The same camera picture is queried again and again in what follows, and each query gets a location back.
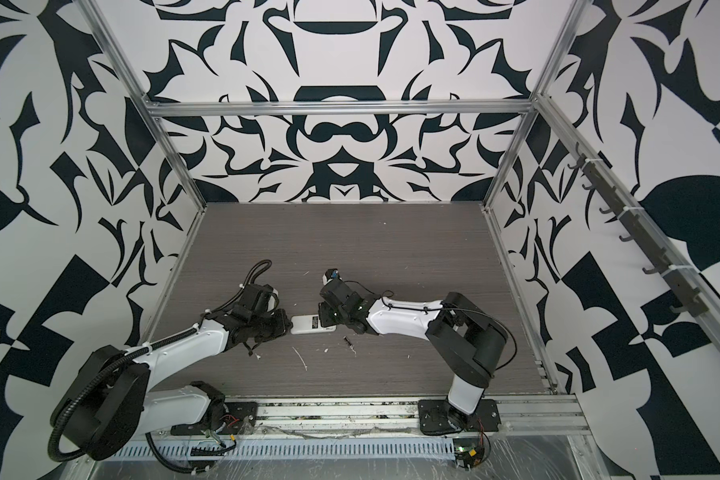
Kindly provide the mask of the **white red remote control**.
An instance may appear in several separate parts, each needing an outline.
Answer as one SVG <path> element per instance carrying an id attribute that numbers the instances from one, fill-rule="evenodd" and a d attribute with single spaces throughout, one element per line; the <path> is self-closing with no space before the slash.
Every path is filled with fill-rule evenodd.
<path id="1" fill-rule="evenodd" d="M 290 332 L 293 335 L 332 333 L 336 330 L 336 326 L 322 326 L 318 315 L 293 316 L 291 323 Z"/>

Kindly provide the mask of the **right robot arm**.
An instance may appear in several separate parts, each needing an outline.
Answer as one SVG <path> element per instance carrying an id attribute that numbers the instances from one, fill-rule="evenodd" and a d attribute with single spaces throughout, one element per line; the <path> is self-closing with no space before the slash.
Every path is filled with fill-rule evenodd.
<path id="1" fill-rule="evenodd" d="M 326 273 L 320 325 L 428 341 L 453 372 L 446 412 L 462 418 L 475 414 L 495 373 L 507 365 L 501 361 L 505 347 L 517 348 L 513 333 L 458 292 L 432 302 L 406 302 L 371 290 L 363 296 L 353 284 L 336 270 Z"/>

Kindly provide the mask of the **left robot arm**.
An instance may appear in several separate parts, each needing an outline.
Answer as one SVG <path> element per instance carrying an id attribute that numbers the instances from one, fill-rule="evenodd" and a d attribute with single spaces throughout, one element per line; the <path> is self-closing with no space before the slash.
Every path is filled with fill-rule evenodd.
<path id="1" fill-rule="evenodd" d="M 292 324 L 277 291 L 257 282 L 271 265 L 269 259 L 254 264 L 229 300 L 185 330 L 138 347 L 94 351 L 51 414 L 49 458 L 103 460 L 138 435 L 152 444 L 155 432 L 174 427 L 211 437 L 227 428 L 225 396 L 208 383 L 155 388 L 203 359 L 238 346 L 253 352 L 287 333 Z"/>

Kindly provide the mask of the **small electronics board right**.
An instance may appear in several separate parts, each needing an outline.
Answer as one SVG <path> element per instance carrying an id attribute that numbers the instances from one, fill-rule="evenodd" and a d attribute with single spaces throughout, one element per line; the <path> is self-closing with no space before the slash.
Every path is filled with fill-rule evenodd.
<path id="1" fill-rule="evenodd" d="M 457 468 L 472 470 L 488 459 L 492 450 L 487 436 L 454 440 L 454 464 Z"/>

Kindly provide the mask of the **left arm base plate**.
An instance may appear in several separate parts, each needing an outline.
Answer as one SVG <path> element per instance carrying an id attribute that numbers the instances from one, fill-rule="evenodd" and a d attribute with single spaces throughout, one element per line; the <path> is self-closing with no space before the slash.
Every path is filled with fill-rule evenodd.
<path id="1" fill-rule="evenodd" d="M 196 436 L 214 431 L 217 435 L 237 435 L 251 430 L 257 423 L 258 404 L 252 401 L 213 403 L 200 421 L 173 426 L 173 436 Z"/>

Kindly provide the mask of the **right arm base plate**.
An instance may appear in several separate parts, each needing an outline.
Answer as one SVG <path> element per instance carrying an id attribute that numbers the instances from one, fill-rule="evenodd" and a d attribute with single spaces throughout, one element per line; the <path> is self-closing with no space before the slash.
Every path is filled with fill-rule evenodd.
<path id="1" fill-rule="evenodd" d="M 497 404 L 481 399 L 472 414 L 465 414 L 445 399 L 417 402 L 419 430 L 423 435 L 442 436 L 462 432 L 498 432 L 502 423 Z"/>

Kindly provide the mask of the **aluminium frame rail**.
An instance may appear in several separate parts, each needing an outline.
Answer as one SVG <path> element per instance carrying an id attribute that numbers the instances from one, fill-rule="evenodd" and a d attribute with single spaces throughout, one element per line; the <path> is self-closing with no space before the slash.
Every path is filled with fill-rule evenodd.
<path id="1" fill-rule="evenodd" d="M 531 102 L 526 99 L 146 103 L 147 111 L 153 117 L 161 118 L 226 115 L 525 113 L 531 107 Z"/>

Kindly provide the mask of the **black wall hook rail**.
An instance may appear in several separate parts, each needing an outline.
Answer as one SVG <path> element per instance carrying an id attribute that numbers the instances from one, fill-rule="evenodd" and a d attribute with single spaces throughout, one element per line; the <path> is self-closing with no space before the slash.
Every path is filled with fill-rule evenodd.
<path id="1" fill-rule="evenodd" d="M 693 268 L 670 251 L 669 242 L 663 240 L 655 222 L 610 172 L 606 162 L 601 158 L 588 157 L 579 150 L 579 145 L 576 145 L 575 152 L 577 159 L 569 169 L 579 170 L 589 181 L 583 188 L 597 192 L 605 202 L 600 212 L 622 225 L 626 234 L 620 235 L 619 240 L 635 243 L 646 257 L 650 266 L 643 267 L 643 273 L 659 275 L 668 285 L 679 302 L 679 306 L 671 306 L 670 310 L 677 314 L 688 313 L 694 318 L 709 312 L 702 289 L 691 279 Z"/>

